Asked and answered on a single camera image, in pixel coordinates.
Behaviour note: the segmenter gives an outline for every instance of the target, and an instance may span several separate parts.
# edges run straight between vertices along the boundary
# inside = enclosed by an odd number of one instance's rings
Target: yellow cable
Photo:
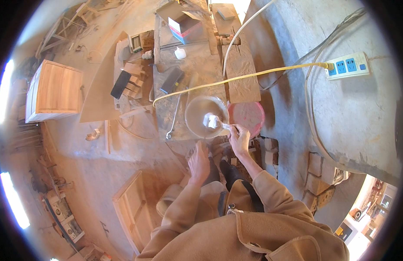
[[[243,75],[243,76],[237,76],[237,77],[233,77],[233,78],[230,78],[230,79],[227,79],[227,80],[224,80],[224,81],[218,81],[218,82],[215,82],[215,83],[212,83],[212,84],[203,84],[203,85],[191,88],[191,89],[173,92],[171,94],[167,94],[167,95],[161,96],[159,98],[156,98],[153,101],[152,105],[153,105],[153,107],[155,107],[155,103],[157,101],[161,100],[161,99],[164,99],[164,98],[169,97],[169,96],[177,95],[177,94],[182,94],[182,93],[185,93],[185,92],[188,92],[188,91],[193,91],[193,90],[203,88],[203,87],[209,87],[209,86],[224,84],[224,83],[227,83],[227,82],[230,82],[230,81],[235,81],[235,80],[239,80],[239,79],[243,79],[243,78],[262,75],[262,74],[268,74],[268,73],[272,73],[272,72],[279,71],[279,70],[290,70],[290,69],[297,69],[297,68],[301,68],[301,67],[308,67],[308,66],[314,66],[314,65],[322,67],[324,69],[328,69],[328,70],[333,70],[334,69],[334,64],[329,64],[329,63],[308,63],[308,64],[299,64],[299,65],[293,65],[293,66],[274,68],[274,69],[270,69],[270,70],[263,70],[263,71],[260,71],[258,73],[254,73],[254,74],[247,74],[247,75]]]

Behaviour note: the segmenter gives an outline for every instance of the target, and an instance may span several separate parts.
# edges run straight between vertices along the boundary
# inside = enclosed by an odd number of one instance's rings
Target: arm
[[[151,240],[136,260],[155,257],[175,237],[194,225],[201,186],[210,172],[208,151],[201,142],[196,144],[194,154],[188,160],[188,166],[191,171],[188,184],[168,207],[161,226],[151,233]]]
[[[252,178],[256,193],[267,213],[295,216],[305,221],[313,221],[313,215],[301,201],[293,200],[288,189],[276,178],[263,170],[248,153],[250,133],[239,124],[231,125],[229,137],[232,149]]]

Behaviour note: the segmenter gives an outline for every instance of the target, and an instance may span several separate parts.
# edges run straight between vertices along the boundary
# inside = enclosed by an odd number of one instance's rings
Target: brown coat
[[[161,227],[136,260],[349,260],[343,241],[317,223],[303,202],[266,171],[253,181],[264,213],[251,212],[240,180],[226,198],[238,210],[219,217],[218,181],[202,189],[187,185],[169,206]]]

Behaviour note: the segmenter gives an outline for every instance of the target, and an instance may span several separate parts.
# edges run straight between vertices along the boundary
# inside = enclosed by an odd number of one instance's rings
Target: black device
[[[172,93],[173,91],[175,91],[175,88],[178,86],[178,83],[183,78],[184,78],[184,71],[182,71],[179,67],[175,67],[162,84],[161,91],[165,92],[166,94]]]
[[[120,99],[121,94],[126,88],[127,83],[132,75],[125,70],[122,70],[113,89],[111,90],[111,96],[115,97],[116,99]]]

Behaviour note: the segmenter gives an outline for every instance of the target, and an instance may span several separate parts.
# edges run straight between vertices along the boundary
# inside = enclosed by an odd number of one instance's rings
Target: window
[[[16,217],[19,226],[22,229],[30,226],[29,219],[27,218],[26,212],[24,211],[23,205],[21,205],[20,198],[17,191],[13,187],[13,182],[11,182],[10,174],[8,172],[3,172],[0,174],[2,186],[4,187],[5,195],[10,204],[11,210]]]
[[[382,205],[383,207],[385,207],[385,208],[388,209],[388,208],[389,208],[389,204],[390,204],[392,201],[393,201],[393,199],[392,199],[390,196],[388,196],[387,194],[384,194],[383,199],[382,199],[380,205]]]
[[[5,110],[7,108],[8,94],[11,85],[11,75],[14,69],[13,60],[8,61],[2,74],[0,83],[0,123],[4,121]]]

